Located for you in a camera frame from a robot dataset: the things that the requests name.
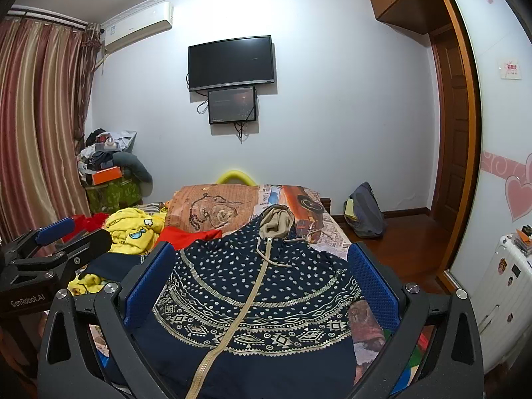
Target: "white suitcase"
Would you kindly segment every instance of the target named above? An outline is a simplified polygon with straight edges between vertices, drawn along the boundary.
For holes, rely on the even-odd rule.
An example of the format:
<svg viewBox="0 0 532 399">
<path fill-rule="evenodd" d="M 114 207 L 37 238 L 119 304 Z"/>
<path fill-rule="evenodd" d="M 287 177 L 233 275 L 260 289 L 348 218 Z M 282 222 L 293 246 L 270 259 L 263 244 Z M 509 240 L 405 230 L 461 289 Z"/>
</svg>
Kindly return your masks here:
<svg viewBox="0 0 532 399">
<path fill-rule="evenodd" d="M 501 237 L 482 281 L 471 298 L 477 319 L 484 373 L 505 360 L 526 328 L 532 324 L 532 256 L 526 258 Z"/>
</svg>

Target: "orange box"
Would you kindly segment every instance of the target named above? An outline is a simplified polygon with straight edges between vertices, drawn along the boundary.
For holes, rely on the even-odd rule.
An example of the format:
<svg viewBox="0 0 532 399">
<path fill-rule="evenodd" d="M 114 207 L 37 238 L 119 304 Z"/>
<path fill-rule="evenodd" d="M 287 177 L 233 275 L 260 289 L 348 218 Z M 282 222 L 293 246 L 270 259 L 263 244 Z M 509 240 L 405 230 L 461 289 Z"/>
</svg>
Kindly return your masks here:
<svg viewBox="0 0 532 399">
<path fill-rule="evenodd" d="M 94 185 L 100 185 L 106 181 L 111 181 L 114 179 L 119 179 L 122 177 L 122 171 L 120 166 L 114 166 L 113 168 L 108 168 L 103 171 L 98 171 L 96 174 L 92 175 L 92 183 Z"/>
</svg>

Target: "door frame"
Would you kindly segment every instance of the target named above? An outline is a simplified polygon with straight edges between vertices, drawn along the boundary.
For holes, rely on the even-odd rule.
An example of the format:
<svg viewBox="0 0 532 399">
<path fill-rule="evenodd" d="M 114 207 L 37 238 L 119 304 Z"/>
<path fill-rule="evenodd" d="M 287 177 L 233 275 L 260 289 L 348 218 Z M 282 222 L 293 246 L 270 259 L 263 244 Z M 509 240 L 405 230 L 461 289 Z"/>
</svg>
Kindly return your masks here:
<svg viewBox="0 0 532 399">
<path fill-rule="evenodd" d="M 436 183 L 434 185 L 434 195 L 432 200 L 432 205 L 430 206 L 430 217 L 434 218 L 435 216 L 435 209 L 436 209 L 436 202 L 438 200 L 438 196 L 440 194 L 440 188 L 441 188 L 441 182 L 442 182 L 442 171 L 443 171 L 443 157 L 445 152 L 445 100 L 443 95 L 443 81 L 442 81 L 442 73 L 440 70 L 440 55 L 438 53 L 438 49 L 435 43 L 435 36 L 439 36 L 442 33 L 445 33 L 446 31 L 453 30 L 453 24 L 449 23 L 447 25 L 444 25 L 443 27 L 431 31 L 429 33 L 430 38 L 430 46 L 432 48 L 433 56 L 434 56 L 434 63 L 436 65 L 436 79 L 438 82 L 438 93 L 440 96 L 440 146 L 438 147 L 438 168 L 436 171 Z"/>
<path fill-rule="evenodd" d="M 460 54 L 462 56 L 462 63 L 464 64 L 464 74 L 465 74 L 465 84 L 467 88 L 467 106 L 469 114 L 469 140 L 467 142 L 467 163 L 465 167 L 465 181 L 464 181 L 464 190 L 462 192 L 462 198 L 460 200 L 460 206 L 458 208 L 457 220 L 454 223 L 453 231 L 449 239 L 447 248 L 445 249 L 445 254 L 443 259 L 438 267 L 437 277 L 442 282 L 442 284 L 447 288 L 449 292 L 454 292 L 456 290 L 456 284 L 450 281 L 449 276 L 446 274 L 446 270 L 451 266 L 458 248 L 464 236 L 466 230 L 467 221 L 469 220 L 469 215 L 471 213 L 471 207 L 473 204 L 474 192 L 477 187 L 478 181 L 478 172 L 480 168 L 480 150 L 481 150 L 481 130 L 482 130 L 482 115 L 480 108 L 480 87 L 478 84 L 477 68 L 474 62 L 473 50 L 467 31 L 465 28 L 464 21 L 460 15 L 459 9 L 456 6 L 454 0 L 443 0 L 445 7 L 449 12 L 451 18 L 451 26 L 454 29 L 454 32 L 457 35 L 458 47 L 460 49 Z M 434 33 L 442 33 L 442 29 L 435 31 Z M 439 73 L 439 66 L 437 61 L 437 76 L 438 76 L 438 89 L 441 86 L 441 76 Z M 445 133 L 445 119 L 444 119 L 444 108 L 442 106 L 442 94 L 440 94 L 440 132 L 441 134 Z M 436 174 L 436 185 L 434 191 L 433 205 L 434 207 L 437 196 L 437 191 L 439 191 L 439 182 L 441 179 L 442 166 L 443 166 L 443 142 L 444 137 L 440 135 L 440 154 L 438 156 L 438 171 Z"/>
</svg>

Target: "air conditioner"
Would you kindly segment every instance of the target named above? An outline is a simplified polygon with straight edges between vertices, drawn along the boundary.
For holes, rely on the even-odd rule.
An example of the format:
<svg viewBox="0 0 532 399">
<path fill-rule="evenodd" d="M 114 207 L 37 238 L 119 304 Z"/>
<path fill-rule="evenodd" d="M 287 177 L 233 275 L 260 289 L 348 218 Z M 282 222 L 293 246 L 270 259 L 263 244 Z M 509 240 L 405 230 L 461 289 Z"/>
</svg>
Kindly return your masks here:
<svg viewBox="0 0 532 399">
<path fill-rule="evenodd" d="M 169 1 L 141 10 L 105 31 L 105 50 L 113 53 L 154 34 L 172 28 L 174 11 Z"/>
</svg>

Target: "screw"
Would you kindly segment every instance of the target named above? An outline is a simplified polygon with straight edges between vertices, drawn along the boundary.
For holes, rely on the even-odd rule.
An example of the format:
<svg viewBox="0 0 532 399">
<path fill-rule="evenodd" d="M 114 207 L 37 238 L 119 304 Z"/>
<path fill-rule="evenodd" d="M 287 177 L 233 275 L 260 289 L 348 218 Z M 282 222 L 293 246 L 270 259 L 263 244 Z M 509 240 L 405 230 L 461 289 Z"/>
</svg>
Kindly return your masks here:
<svg viewBox="0 0 532 399">
<path fill-rule="evenodd" d="M 457 297 L 458 297 L 460 300 L 465 300 L 465 299 L 467 298 L 466 290 L 465 290 L 465 289 L 462 289 L 462 288 L 458 288 L 458 289 L 457 289 Z"/>
<path fill-rule="evenodd" d="M 408 282 L 405 288 L 410 294 L 417 294 L 419 292 L 419 285 L 414 282 Z"/>
<path fill-rule="evenodd" d="M 55 293 L 55 297 L 59 299 L 65 298 L 69 292 L 70 291 L 68 291 L 67 289 L 60 289 L 59 291 L 57 291 L 57 293 Z"/>
<path fill-rule="evenodd" d="M 108 294 L 112 294 L 118 289 L 118 285 L 115 282 L 109 282 L 103 287 L 104 291 Z"/>
</svg>

